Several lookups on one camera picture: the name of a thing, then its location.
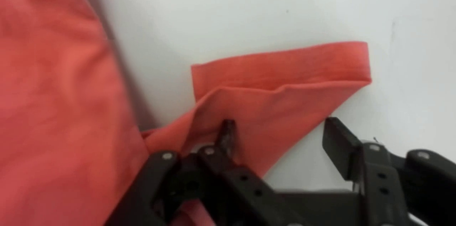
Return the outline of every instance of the white table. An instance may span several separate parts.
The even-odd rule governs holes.
[[[456,0],[90,2],[136,85],[132,91],[143,94],[154,116],[139,113],[143,128],[165,125],[194,105],[193,63],[362,40],[369,44],[373,84],[333,115],[398,155],[428,148],[456,161]],[[322,130],[271,169],[266,180],[273,187],[350,187],[321,148]]]

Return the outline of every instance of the orange fabric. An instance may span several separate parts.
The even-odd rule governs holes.
[[[263,175],[370,82],[362,42],[192,67],[197,104],[138,131],[86,0],[0,0],[0,225],[101,225],[148,153],[188,153],[235,119],[235,159]],[[210,225],[198,204],[177,224]]]

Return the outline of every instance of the white surface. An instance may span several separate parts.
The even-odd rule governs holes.
[[[193,106],[192,63],[362,40],[369,43],[373,84],[334,115],[358,137],[376,137],[399,155],[429,148],[456,161],[456,0],[90,1],[155,126]],[[267,181],[278,188],[349,188],[324,154],[321,134],[320,126],[299,142]]]

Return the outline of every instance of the orange cloth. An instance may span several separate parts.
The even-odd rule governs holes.
[[[0,225],[8,226],[101,225],[148,153],[187,153],[213,141],[225,118],[238,125],[235,159],[263,175],[370,82],[362,42],[195,65],[195,108],[142,137],[86,0],[0,0],[0,52]],[[200,206],[184,210],[211,224]]]

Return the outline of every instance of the screw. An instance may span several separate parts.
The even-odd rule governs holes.
[[[380,146],[375,144],[370,145],[369,148],[373,151],[380,151]]]
[[[215,150],[213,148],[205,148],[204,153],[206,155],[213,155],[215,153]]]
[[[429,159],[430,155],[426,152],[420,151],[420,152],[418,152],[418,157],[424,158],[424,159]]]
[[[165,160],[170,160],[172,158],[172,153],[166,152],[161,156],[161,158]]]

